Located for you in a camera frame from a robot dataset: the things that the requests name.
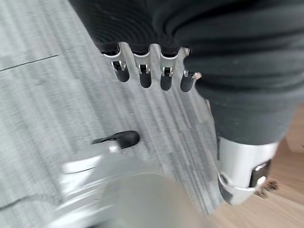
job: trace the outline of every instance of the bionic hand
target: bionic hand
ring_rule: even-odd
[[[160,84],[171,87],[179,49],[180,88],[195,72],[218,135],[218,183],[230,204],[264,183],[279,141],[304,95],[303,0],[70,0],[118,80],[129,79],[119,42],[134,55],[140,83],[151,83],[150,44],[160,46]]]

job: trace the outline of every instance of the gray floor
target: gray floor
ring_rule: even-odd
[[[42,227],[60,200],[62,162],[123,130],[142,136],[126,156],[161,167],[203,215],[220,204],[212,117],[195,89],[179,89],[183,54],[168,92],[156,47],[149,89],[126,55],[131,78],[120,83],[66,0],[0,1],[0,206],[32,194],[53,200],[0,212],[1,228]]]

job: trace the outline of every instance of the metal bracket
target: metal bracket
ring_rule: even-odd
[[[146,73],[150,73],[151,70],[151,58],[150,58],[150,51],[145,55],[138,55],[134,54],[134,60],[137,67],[137,70],[140,74],[142,74],[141,66],[146,68]]]
[[[126,62],[121,48],[119,48],[119,53],[114,56],[109,56],[106,54],[103,55],[108,59],[115,72],[117,72],[117,64],[119,64],[122,71],[125,70]]]
[[[176,58],[177,58],[178,54],[174,57],[166,57],[161,53],[161,58],[160,58],[160,62],[161,62],[161,76],[165,76],[165,69],[169,68],[169,77],[172,77],[173,72],[175,70],[175,64],[176,64]]]

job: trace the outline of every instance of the prosthetic arm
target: prosthetic arm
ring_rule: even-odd
[[[218,136],[219,189],[237,205],[266,180],[278,143],[304,96],[303,0],[70,0],[118,80],[129,79],[127,42],[140,83],[151,81],[150,44],[160,47],[169,90],[180,48],[181,89],[209,100]]]

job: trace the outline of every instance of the black fingertip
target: black fingertip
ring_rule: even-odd
[[[172,77],[168,75],[161,76],[161,89],[164,91],[168,91],[171,88]]]
[[[151,72],[148,74],[146,73],[139,74],[139,80],[141,82],[142,87],[149,88],[152,83]]]
[[[130,78],[130,74],[127,66],[125,67],[124,70],[118,69],[115,73],[118,80],[121,82],[126,82]]]
[[[185,75],[183,75],[180,81],[180,89],[185,93],[189,92],[192,88],[193,82],[194,79],[192,79],[192,76],[185,77]]]
[[[136,145],[140,137],[136,131],[125,131],[114,134],[113,139],[118,141],[121,149],[124,149]]]
[[[116,140],[120,145],[120,148],[124,149],[136,145],[139,142],[140,137],[136,131],[125,131],[118,132],[105,138],[95,139],[91,144],[102,143],[108,140]]]

